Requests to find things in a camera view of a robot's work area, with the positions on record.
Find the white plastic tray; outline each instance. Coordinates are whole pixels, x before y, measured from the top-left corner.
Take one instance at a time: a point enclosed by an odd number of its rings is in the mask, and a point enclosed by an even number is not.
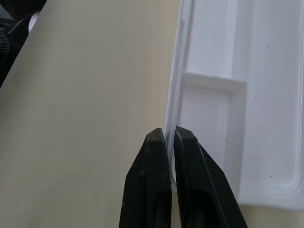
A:
[[[197,136],[241,204],[304,210],[302,0],[180,5],[164,133]]]

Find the white plastic compartment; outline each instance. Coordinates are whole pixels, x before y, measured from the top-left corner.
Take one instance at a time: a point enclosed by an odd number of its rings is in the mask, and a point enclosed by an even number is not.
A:
[[[303,0],[182,2],[164,133],[196,135],[241,204],[304,210]]]

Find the beige surface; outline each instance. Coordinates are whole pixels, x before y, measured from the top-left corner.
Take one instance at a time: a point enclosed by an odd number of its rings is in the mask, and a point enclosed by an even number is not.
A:
[[[178,3],[47,2],[0,94],[1,227],[118,227],[163,125]]]

